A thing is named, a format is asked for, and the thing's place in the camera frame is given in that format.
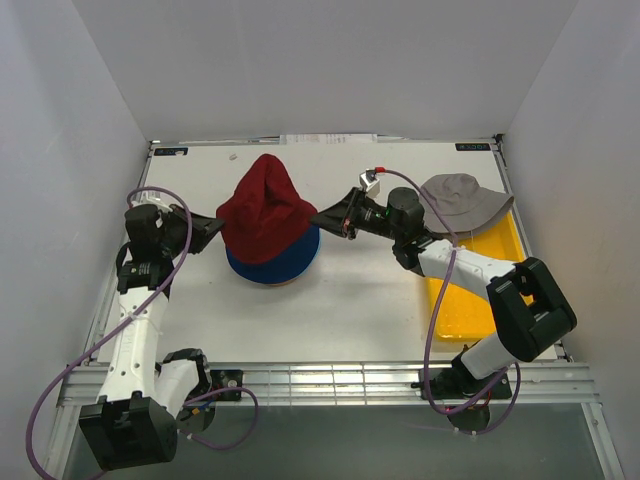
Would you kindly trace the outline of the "dark red hat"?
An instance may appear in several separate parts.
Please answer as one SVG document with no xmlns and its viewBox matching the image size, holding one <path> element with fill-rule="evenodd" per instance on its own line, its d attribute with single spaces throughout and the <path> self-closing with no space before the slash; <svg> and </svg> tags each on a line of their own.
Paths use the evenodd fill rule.
<svg viewBox="0 0 640 480">
<path fill-rule="evenodd" d="M 232 257 L 258 265 L 284 254 L 312 256 L 319 230 L 310 223 L 316 208 L 297 192 L 282 161 L 263 154 L 251 165 L 232 196 L 216 210 Z"/>
</svg>

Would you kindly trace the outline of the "blue bucket hat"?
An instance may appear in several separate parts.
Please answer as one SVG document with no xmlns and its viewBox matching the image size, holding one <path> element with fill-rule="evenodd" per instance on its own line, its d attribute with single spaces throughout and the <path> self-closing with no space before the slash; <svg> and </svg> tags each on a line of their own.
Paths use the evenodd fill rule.
<svg viewBox="0 0 640 480">
<path fill-rule="evenodd" d="M 320 230 L 311 226 L 298 240 L 270 260 L 250 264 L 226 247 L 230 268 L 240 277 L 263 285 L 279 285 L 297 279 L 311 265 L 320 249 Z"/>
</svg>

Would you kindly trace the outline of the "grey cap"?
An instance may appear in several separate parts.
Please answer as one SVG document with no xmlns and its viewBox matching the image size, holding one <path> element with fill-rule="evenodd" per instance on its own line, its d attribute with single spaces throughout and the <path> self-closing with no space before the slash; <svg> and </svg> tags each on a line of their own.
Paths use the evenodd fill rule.
<svg viewBox="0 0 640 480">
<path fill-rule="evenodd" d="M 490 230 L 514 203 L 512 195 L 485 188 L 466 173 L 435 175 L 421 189 L 459 238 Z"/>
</svg>

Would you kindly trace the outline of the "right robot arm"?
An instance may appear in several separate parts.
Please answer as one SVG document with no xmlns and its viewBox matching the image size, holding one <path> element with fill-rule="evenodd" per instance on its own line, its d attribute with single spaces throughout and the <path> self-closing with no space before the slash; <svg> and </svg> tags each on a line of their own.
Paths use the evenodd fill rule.
<svg viewBox="0 0 640 480">
<path fill-rule="evenodd" d="M 354 187 L 315 214 L 313 225 L 352 240 L 365 231 L 392 240 L 396 261 L 424 278 L 437 278 L 485 300 L 495 333 L 464 349 L 450 367 L 418 382 L 435 399 L 476 396 L 515 362 L 529 363 L 572 331 L 577 317 L 546 264 L 535 257 L 515 263 L 457 248 L 428 229 L 415 190 L 393 189 L 379 205 Z"/>
</svg>

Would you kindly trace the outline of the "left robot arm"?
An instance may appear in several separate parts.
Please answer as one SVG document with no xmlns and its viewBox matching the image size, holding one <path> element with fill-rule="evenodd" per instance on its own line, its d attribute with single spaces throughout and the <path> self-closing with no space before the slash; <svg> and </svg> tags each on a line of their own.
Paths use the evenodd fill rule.
<svg viewBox="0 0 640 480">
<path fill-rule="evenodd" d="M 125 214 L 128 240 L 116 260 L 121 329 L 97 400 L 83 406 L 79 418 L 104 471 L 171 461 L 184 402 L 211 390 L 201 350 L 177 350 L 161 362 L 156 357 L 177 262 L 200 253 L 223 225 L 178 205 L 138 205 Z"/>
</svg>

